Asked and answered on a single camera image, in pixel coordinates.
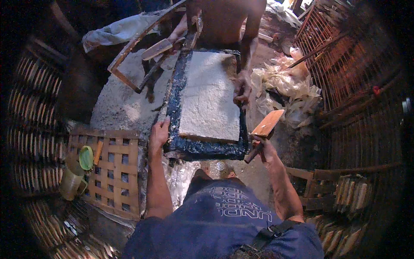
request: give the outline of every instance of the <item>wooden handle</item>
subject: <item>wooden handle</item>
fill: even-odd
[[[99,141],[98,148],[96,149],[96,153],[94,157],[94,165],[98,165],[99,163],[99,157],[101,156],[103,146],[104,146],[104,143],[102,141]]]
[[[259,154],[259,152],[263,149],[265,145],[263,145],[262,143],[260,143],[259,145],[257,145],[248,155],[247,157],[244,159],[244,161],[246,162],[246,164],[250,163],[253,158],[255,158],[255,156],[257,156]]]

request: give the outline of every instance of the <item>wooden paddle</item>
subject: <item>wooden paddle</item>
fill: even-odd
[[[284,110],[271,111],[259,125],[253,130],[252,135],[259,136],[263,139],[271,138],[273,135],[273,128],[276,123],[279,121],[280,116],[284,113]],[[264,145],[260,143],[257,145],[251,152],[247,155],[244,161],[248,164],[250,163],[255,156],[263,149]]]

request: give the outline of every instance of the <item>person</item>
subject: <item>person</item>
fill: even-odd
[[[235,103],[245,110],[252,92],[250,75],[251,59],[259,44],[260,19],[265,12],[266,0],[191,0],[187,14],[201,11],[203,28],[196,48],[231,49],[241,53],[241,70],[235,83]],[[187,30],[187,14],[168,37],[174,44]],[[241,37],[241,26],[247,18],[246,29]]]
[[[123,258],[248,258],[241,247],[255,245],[268,227],[293,226],[267,240],[261,258],[323,258],[313,224],[304,223],[302,204],[269,140],[260,157],[274,189],[276,213],[237,178],[213,180],[198,169],[182,206],[173,212],[161,163],[170,119],[152,128],[148,147],[147,214],[137,223]]]

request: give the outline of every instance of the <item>blue t-shirt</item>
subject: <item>blue t-shirt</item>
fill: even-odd
[[[262,228],[281,222],[249,188],[231,180],[216,181],[186,197],[164,220],[138,222],[123,258],[226,258],[251,244]],[[265,249],[282,258],[324,256],[315,226],[308,223],[294,226]]]

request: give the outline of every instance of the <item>shirtless man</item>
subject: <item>shirtless man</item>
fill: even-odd
[[[265,12],[266,0],[188,0],[187,14],[202,11],[203,29],[197,48],[227,48],[241,53],[241,71],[235,83],[235,103],[247,108],[252,91],[251,59],[259,44],[260,19]],[[241,25],[247,18],[246,31],[241,37]],[[187,30],[187,15],[171,33],[168,40],[175,43]]]

